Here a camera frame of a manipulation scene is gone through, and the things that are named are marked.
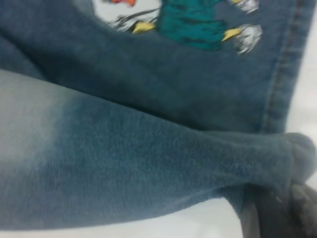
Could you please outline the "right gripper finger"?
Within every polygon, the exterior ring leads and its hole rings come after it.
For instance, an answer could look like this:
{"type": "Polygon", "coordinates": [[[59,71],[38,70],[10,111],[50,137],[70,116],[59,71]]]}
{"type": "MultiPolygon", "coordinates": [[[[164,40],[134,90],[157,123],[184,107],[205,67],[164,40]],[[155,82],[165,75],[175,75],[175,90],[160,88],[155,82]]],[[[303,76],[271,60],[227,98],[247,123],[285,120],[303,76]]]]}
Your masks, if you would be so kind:
{"type": "Polygon", "coordinates": [[[244,238],[315,238],[317,191],[295,184],[282,200],[268,189],[251,186],[240,221],[244,238]]]}

